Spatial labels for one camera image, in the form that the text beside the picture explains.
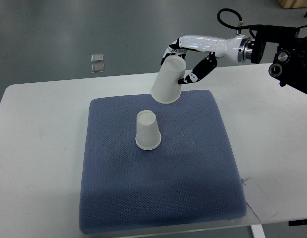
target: robotic hand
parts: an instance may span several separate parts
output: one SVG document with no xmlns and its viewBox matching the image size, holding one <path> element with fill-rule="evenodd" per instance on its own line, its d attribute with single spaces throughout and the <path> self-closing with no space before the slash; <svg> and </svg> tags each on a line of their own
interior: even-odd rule
<svg viewBox="0 0 307 238">
<path fill-rule="evenodd" d="M 236 14 L 238 26 L 231 26 L 220 19 L 223 11 Z M 301 27 L 282 27 L 270 25 L 242 26 L 240 14 L 224 8 L 217 14 L 218 21 L 237 30 L 236 37 L 222 39 L 212 36 L 182 36 L 166 49 L 161 65 L 166 57 L 186 56 L 187 51 L 204 52 L 207 56 L 199 62 L 192 72 L 178 81 L 178 84 L 195 83 L 206 77 L 217 66 L 217 58 L 228 57 L 232 62 L 243 63 L 251 60 L 260 63 L 267 42 L 279 43 L 273 63 L 269 68 L 270 76 L 280 81 L 280 86 L 290 85 L 307 94 L 307 36 L 299 38 Z M 251 37 L 240 35 L 242 29 L 249 29 Z"/>
</svg>

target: white table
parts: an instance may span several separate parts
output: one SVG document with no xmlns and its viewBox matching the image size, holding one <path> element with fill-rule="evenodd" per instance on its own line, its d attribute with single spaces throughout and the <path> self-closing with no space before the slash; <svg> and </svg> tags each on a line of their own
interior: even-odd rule
<svg viewBox="0 0 307 238">
<path fill-rule="evenodd" d="M 216 68 L 182 90 L 210 90 L 243 179 L 278 214 L 307 219 L 307 95 L 281 88 L 270 64 Z M 150 93 L 157 73 L 12 85 L 0 104 L 0 238 L 83 237 L 78 214 L 89 103 Z M 260 224 L 254 213 L 217 221 L 105 234 L 134 236 Z"/>
</svg>

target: white paper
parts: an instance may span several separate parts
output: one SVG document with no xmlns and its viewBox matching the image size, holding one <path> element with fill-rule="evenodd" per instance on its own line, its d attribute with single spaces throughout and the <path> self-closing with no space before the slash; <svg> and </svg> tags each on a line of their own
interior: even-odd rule
<svg viewBox="0 0 307 238">
<path fill-rule="evenodd" d="M 261 222 L 267 221 L 278 213 L 252 178 L 244 181 L 243 184 L 246 202 Z"/>
</svg>

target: white paper cup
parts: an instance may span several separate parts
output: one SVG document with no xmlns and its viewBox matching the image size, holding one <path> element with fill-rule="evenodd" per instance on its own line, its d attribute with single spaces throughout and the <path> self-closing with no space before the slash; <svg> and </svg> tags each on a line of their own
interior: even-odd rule
<svg viewBox="0 0 307 238">
<path fill-rule="evenodd" d="M 150 110 L 137 114 L 136 144 L 143 150 L 153 150 L 161 142 L 157 118 Z"/>
<path fill-rule="evenodd" d="M 152 87 L 152 97 L 159 103 L 173 103 L 181 94 L 178 80 L 184 77 L 187 64 L 178 56 L 168 56 Z"/>
</svg>

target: upside-down paper cup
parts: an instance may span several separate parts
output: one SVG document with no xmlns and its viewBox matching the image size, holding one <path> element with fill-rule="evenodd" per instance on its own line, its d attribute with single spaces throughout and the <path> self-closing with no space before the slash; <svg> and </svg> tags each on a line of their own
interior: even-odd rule
<svg viewBox="0 0 307 238">
<path fill-rule="evenodd" d="M 163 62 L 152 87 L 152 97 L 159 103 L 173 103 L 181 94 L 178 80 L 184 77 L 187 64 L 179 56 L 169 56 Z"/>
<path fill-rule="evenodd" d="M 157 118 L 152 111 L 143 110 L 137 114 L 136 144 L 143 150 L 153 150 L 161 142 Z"/>
</svg>

